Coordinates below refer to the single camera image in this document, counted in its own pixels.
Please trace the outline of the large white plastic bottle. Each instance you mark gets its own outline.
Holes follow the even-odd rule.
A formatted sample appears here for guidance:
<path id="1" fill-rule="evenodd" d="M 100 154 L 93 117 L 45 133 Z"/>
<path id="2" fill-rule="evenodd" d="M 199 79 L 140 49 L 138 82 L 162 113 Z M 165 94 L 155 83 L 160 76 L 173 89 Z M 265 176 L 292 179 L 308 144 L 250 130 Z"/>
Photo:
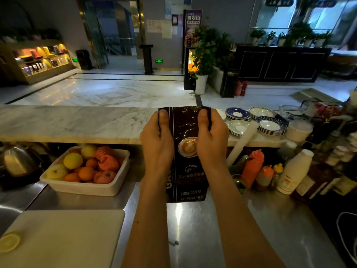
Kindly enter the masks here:
<path id="1" fill-rule="evenodd" d="M 277 191 L 290 195 L 307 175 L 314 153 L 303 149 L 286 164 L 276 185 Z"/>

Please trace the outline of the person's right forearm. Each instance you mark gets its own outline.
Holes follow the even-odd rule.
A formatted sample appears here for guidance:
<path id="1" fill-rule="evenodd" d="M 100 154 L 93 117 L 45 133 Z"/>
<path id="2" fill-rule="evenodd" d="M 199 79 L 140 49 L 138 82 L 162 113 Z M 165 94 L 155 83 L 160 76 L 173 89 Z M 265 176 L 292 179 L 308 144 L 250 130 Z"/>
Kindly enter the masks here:
<path id="1" fill-rule="evenodd" d="M 216 208 L 226 268 L 286 268 L 270 245 L 225 164 L 204 167 Z"/>

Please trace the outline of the yellow lemon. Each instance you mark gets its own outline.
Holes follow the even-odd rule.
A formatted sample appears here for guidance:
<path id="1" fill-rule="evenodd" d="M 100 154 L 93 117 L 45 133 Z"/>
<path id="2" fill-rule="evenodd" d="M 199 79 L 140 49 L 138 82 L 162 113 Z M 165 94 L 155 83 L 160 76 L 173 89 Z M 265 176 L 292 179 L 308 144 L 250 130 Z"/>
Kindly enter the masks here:
<path id="1" fill-rule="evenodd" d="M 74 170 L 82 166 L 83 157 L 79 153 L 69 153 L 63 159 L 63 164 L 69 170 Z"/>

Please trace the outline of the small clear glass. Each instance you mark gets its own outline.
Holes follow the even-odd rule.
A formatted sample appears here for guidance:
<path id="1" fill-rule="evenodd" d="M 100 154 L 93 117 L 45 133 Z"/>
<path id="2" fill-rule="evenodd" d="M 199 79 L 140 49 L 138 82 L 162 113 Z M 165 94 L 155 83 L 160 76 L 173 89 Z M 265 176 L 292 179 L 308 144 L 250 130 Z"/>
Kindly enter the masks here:
<path id="1" fill-rule="evenodd" d="M 235 183 L 236 187 L 238 188 L 240 194 L 244 195 L 247 192 L 248 188 L 245 185 L 245 183 L 243 182 L 243 176 L 240 174 L 234 174 L 234 175 L 232 175 L 232 178 L 233 178 L 234 183 Z"/>

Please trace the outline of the steel kettle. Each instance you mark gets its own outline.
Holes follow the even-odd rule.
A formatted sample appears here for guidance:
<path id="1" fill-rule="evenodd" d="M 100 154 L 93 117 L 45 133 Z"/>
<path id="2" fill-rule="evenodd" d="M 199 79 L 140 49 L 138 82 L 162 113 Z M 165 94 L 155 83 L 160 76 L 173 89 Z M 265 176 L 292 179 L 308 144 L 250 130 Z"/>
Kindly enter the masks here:
<path id="1" fill-rule="evenodd" d="M 21 177 L 42 170 L 39 153 L 22 144 L 7 144 L 3 152 L 3 164 L 12 177 Z"/>

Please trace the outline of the long black cabinet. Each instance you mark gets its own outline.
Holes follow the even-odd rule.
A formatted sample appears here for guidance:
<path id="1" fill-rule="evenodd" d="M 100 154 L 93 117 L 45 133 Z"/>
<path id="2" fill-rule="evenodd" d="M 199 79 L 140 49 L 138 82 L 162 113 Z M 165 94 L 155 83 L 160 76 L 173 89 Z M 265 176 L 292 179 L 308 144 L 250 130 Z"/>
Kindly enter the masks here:
<path id="1" fill-rule="evenodd" d="M 237 46 L 233 68 L 249 82 L 314 83 L 331 48 Z"/>

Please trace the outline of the lemon slice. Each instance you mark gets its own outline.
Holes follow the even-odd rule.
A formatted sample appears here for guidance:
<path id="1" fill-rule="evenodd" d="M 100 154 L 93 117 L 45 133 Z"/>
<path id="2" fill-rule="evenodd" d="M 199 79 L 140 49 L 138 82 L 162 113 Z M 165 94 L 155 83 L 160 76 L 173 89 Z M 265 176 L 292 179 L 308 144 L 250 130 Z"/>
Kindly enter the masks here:
<path id="1" fill-rule="evenodd" d="M 0 253 L 7 253 L 14 250 L 21 241 L 21 235 L 16 232 L 4 234 L 0 238 Z"/>

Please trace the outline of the person's right hand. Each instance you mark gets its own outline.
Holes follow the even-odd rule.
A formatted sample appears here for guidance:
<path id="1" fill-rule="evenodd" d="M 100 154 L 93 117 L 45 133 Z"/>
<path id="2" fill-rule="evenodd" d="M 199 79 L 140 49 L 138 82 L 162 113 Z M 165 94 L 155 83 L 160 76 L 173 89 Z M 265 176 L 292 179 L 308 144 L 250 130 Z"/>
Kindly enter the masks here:
<path id="1" fill-rule="evenodd" d="M 209 178 L 228 170 L 226 152 L 229 129 L 216 109 L 211 109 L 210 137 L 198 137 L 197 154 Z"/>

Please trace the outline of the fruit in orange foam net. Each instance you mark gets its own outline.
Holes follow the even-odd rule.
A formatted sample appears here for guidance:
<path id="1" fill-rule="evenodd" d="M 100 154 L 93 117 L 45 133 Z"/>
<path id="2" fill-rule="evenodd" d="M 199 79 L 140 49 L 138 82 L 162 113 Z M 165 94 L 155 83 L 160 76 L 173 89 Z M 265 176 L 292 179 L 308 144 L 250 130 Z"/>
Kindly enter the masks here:
<path id="1" fill-rule="evenodd" d="M 95 158 L 98 161 L 102 161 L 103 157 L 107 155 L 112 156 L 112 149 L 108 145 L 97 148 L 95 152 Z"/>
<path id="2" fill-rule="evenodd" d="M 120 164 L 113 156 L 104 155 L 99 162 L 99 169 L 102 171 L 117 172 L 120 169 Z"/>

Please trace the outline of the person's left forearm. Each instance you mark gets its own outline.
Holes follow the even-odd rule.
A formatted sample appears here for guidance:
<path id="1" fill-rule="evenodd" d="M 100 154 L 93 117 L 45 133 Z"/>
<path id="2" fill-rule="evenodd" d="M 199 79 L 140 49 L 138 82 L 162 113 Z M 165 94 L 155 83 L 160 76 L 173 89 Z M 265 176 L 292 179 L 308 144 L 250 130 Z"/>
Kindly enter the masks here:
<path id="1" fill-rule="evenodd" d="M 170 268 L 165 175 L 145 174 L 121 268 Z"/>

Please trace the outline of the large plant in white pot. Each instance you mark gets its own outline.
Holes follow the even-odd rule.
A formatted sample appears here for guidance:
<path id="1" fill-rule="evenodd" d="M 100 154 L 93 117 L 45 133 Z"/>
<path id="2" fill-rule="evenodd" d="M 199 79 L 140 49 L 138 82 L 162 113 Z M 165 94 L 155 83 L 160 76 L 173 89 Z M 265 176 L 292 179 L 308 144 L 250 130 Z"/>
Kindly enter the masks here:
<path id="1" fill-rule="evenodd" d="M 195 29 L 195 35 L 199 38 L 197 47 L 192 54 L 193 68 L 196 71 L 190 73 L 191 79 L 195 80 L 195 94 L 204 95 L 208 76 L 216 65 L 216 52 L 220 33 L 215 28 L 201 26 Z"/>

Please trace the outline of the dark brown coffee bag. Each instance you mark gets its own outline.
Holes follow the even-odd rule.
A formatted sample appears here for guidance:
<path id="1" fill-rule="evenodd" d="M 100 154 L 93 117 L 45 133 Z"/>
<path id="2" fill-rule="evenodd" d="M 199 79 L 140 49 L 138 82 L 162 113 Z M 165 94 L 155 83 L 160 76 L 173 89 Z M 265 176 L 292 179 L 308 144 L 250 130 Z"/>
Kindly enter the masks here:
<path id="1" fill-rule="evenodd" d="M 206 198 L 208 180 L 197 155 L 199 133 L 198 114 L 208 112 L 208 129 L 211 129 L 211 108 L 207 106 L 184 106 L 159 108 L 166 110 L 169 128 L 174 141 L 175 156 L 166 186 L 166 202 L 201 202 Z"/>

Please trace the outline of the dark syrup bottle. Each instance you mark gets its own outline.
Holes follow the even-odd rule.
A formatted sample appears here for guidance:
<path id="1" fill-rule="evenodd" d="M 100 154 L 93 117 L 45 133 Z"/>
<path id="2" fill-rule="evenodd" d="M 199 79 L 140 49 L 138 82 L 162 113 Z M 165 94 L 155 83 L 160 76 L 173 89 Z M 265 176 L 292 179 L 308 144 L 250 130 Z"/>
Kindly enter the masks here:
<path id="1" fill-rule="evenodd" d="M 311 165 L 307 175 L 293 191 L 292 198 L 310 203 L 327 185 L 340 176 L 334 167 L 326 163 Z"/>

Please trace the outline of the small orange-capped squeeze bottle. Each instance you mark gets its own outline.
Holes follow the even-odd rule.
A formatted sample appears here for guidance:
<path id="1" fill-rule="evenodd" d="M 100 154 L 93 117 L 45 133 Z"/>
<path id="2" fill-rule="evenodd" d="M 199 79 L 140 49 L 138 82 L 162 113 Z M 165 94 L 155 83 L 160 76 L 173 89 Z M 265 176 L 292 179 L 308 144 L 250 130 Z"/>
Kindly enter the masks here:
<path id="1" fill-rule="evenodd" d="M 274 170 L 271 165 L 261 167 L 256 180 L 255 180 L 255 189 L 262 192 L 265 191 L 274 175 Z"/>

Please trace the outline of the white cutting board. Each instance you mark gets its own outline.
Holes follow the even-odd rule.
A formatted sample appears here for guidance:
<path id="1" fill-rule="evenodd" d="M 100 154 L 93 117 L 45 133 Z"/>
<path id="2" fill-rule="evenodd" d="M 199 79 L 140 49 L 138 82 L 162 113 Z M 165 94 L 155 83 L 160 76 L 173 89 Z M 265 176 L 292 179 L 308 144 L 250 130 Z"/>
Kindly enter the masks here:
<path id="1" fill-rule="evenodd" d="M 111 268 L 124 210 L 24 211 L 5 231 L 21 235 L 0 268 Z"/>

